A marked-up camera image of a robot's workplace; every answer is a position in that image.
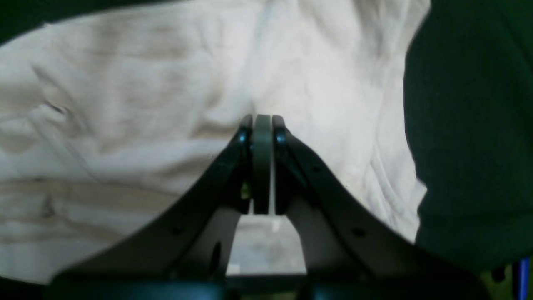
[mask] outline wrinkled white cloth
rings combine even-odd
[[[404,133],[402,78],[428,9],[195,0],[47,24],[5,44],[0,275],[48,282],[134,232],[186,192],[250,113],[283,116],[413,241],[425,187]],[[243,218],[229,272],[304,271],[294,244],[286,219]]]

